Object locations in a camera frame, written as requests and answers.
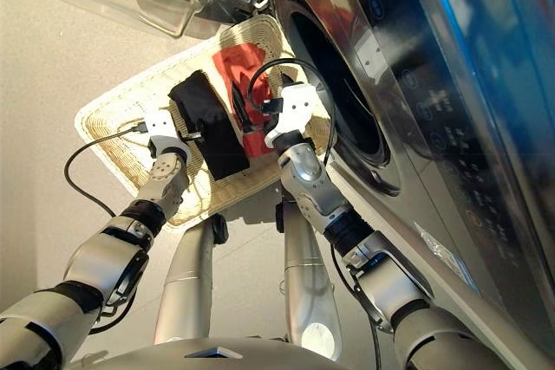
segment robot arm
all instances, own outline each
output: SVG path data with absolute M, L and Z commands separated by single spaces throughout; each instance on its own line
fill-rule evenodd
M 0 368 L 62 368 L 100 312 L 133 296 L 154 238 L 177 212 L 189 183 L 189 151 L 169 112 L 146 117 L 146 122 L 156 157 L 147 183 L 126 210 L 75 251 L 63 282 L 0 314 Z
M 298 84 L 282 90 L 281 102 L 269 106 L 279 109 L 279 120 L 266 145 L 279 155 L 284 189 L 347 264 L 358 301 L 379 329 L 394 334 L 403 368 L 506 368 L 457 318 L 433 306 L 426 279 L 332 184 L 301 134 L 310 117 L 298 114 L 299 103 L 311 108 L 313 90 Z

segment floor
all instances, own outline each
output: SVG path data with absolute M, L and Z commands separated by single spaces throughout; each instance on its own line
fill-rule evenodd
M 107 220 L 63 180 L 66 158 L 82 145 L 74 129 L 77 111 L 199 41 L 152 36 L 57 0 L 0 0 L 0 309 L 60 282 L 75 248 Z M 92 153 L 76 161 L 73 173 L 76 182 L 116 211 L 132 197 Z M 230 239 L 214 250 L 212 335 L 285 334 L 279 291 L 283 237 L 273 220 L 277 198 L 273 186 L 224 212 Z M 160 233 L 129 316 L 105 334 L 89 337 L 77 360 L 152 343 L 162 283 L 179 240 L 178 234 Z M 320 239 L 320 244 L 331 264 L 327 243 Z M 365 314 L 333 269 L 330 277 L 343 327 L 341 362 L 354 370 L 373 368 Z M 384 368 L 398 368 L 390 339 L 381 339 Z

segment black garment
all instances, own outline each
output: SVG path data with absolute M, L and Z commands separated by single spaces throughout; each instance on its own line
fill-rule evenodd
M 189 132 L 201 132 L 197 141 L 214 179 L 222 179 L 249 167 L 249 159 L 237 140 L 232 123 L 202 71 L 195 71 L 169 94 Z

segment red garment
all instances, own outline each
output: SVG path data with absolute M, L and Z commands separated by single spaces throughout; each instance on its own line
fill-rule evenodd
M 232 98 L 232 82 L 239 87 L 241 94 L 245 98 L 246 111 L 251 119 L 252 124 L 262 129 L 262 124 L 268 120 L 267 116 L 261 114 L 257 109 L 253 108 L 246 98 L 246 90 L 249 87 L 249 81 L 252 75 L 264 63 L 265 52 L 257 47 L 254 43 L 242 43 L 229 48 L 221 49 L 212 56 L 214 64 L 219 74 L 224 79 L 227 88 L 227 97 L 230 103 Z M 262 103 L 264 100 L 271 98 L 270 88 L 266 75 L 262 74 L 254 83 L 252 90 L 253 100 L 256 103 Z M 235 108 L 232 105 L 232 114 L 240 126 Z M 271 152 L 264 143 L 264 134 L 261 132 L 249 133 L 243 136 L 243 148 L 249 157 L 256 157 Z

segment woven tray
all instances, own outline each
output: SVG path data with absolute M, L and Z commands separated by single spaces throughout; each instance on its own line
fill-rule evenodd
M 84 140 L 96 140 L 128 128 L 142 120 L 145 112 L 169 108 L 176 127 L 186 133 L 185 122 L 175 105 L 170 106 L 167 94 L 173 86 L 197 69 L 206 73 L 229 114 L 231 105 L 225 84 L 213 64 L 212 56 L 222 48 L 244 42 L 252 42 L 263 49 L 266 53 L 265 62 L 294 56 L 278 23 L 270 16 L 256 16 L 168 58 L 91 101 L 76 115 L 75 128 Z M 306 81 L 304 72 L 298 67 L 271 68 L 268 82 L 274 95 L 282 80 L 282 72 L 295 81 Z M 231 116 L 230 120 L 240 142 L 241 132 Z M 314 140 L 318 153 L 325 148 L 328 125 L 328 115 L 318 102 L 307 126 L 307 134 Z M 147 142 L 147 134 L 129 133 L 94 146 L 98 157 L 133 195 L 147 181 L 153 164 Z M 191 184 L 183 194 L 183 204 L 178 213 L 167 225 L 170 229 L 186 230 L 279 178 L 277 157 L 267 154 L 251 159 L 249 169 L 214 181 L 197 147 L 194 144 L 190 146 L 193 157 L 187 164 L 187 173 Z

